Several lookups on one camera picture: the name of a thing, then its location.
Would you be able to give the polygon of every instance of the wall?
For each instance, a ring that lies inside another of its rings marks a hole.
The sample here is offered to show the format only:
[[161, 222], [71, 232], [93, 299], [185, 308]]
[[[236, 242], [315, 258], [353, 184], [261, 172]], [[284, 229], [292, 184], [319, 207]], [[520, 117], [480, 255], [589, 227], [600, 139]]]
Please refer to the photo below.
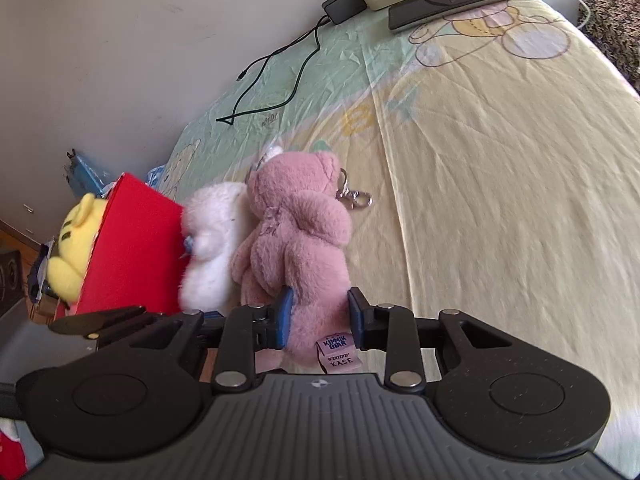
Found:
[[322, 1], [0, 0], [0, 219], [37, 240], [57, 231], [74, 202], [71, 147], [115, 173], [163, 163], [186, 123], [310, 28]]

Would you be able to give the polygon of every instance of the pink plush bear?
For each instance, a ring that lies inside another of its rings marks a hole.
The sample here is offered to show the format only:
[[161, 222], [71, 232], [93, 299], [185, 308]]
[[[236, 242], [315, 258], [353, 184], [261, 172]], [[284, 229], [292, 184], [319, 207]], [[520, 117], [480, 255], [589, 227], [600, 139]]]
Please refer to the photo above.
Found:
[[[329, 152], [283, 153], [252, 173], [249, 204], [260, 223], [231, 262], [242, 304], [267, 304], [284, 285], [293, 288], [286, 351], [302, 365], [317, 362], [318, 339], [348, 329], [351, 283], [342, 247], [351, 236], [351, 218], [335, 199], [339, 174], [340, 163]], [[265, 352], [258, 367], [278, 367], [282, 353]]]

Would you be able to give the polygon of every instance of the bed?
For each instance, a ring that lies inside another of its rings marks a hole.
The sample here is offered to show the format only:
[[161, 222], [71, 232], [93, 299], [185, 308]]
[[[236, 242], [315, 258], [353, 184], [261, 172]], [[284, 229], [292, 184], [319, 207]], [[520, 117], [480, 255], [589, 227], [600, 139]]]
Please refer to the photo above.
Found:
[[[320, 38], [289, 105], [217, 123], [244, 78], [185, 128], [159, 190], [182, 202], [244, 180], [272, 142], [332, 150], [374, 198], [352, 214], [353, 284], [416, 316], [464, 310], [587, 368], [612, 399], [597, 452], [638, 474], [638, 95], [539, 0], [396, 36], [366, 11]], [[272, 60], [240, 110], [283, 101], [312, 48]], [[380, 352], [363, 359], [382, 370]], [[425, 367], [438, 377], [428, 353]]]

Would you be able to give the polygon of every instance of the wooden floor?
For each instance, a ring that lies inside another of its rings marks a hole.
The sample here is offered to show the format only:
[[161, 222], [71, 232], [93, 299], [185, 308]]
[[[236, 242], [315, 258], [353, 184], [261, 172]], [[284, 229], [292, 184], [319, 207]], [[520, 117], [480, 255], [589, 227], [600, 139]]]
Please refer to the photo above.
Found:
[[[22, 280], [24, 282], [24, 288], [26, 291], [27, 275], [31, 270], [31, 266], [38, 257], [38, 252], [22, 242], [16, 240], [12, 236], [9, 236], [4, 231], [0, 230], [0, 249], [18, 249], [20, 251], [20, 259], [22, 261]], [[29, 308], [29, 317], [36, 323], [47, 323], [49, 318], [41, 316], [35, 311], [34, 306], [27, 298], [27, 306]]]

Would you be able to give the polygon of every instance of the speaker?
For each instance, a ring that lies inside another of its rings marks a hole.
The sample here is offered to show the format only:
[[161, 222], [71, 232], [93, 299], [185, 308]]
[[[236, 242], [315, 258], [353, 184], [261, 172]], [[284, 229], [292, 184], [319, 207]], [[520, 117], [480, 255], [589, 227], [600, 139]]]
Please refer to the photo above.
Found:
[[20, 251], [0, 250], [0, 316], [23, 298]]

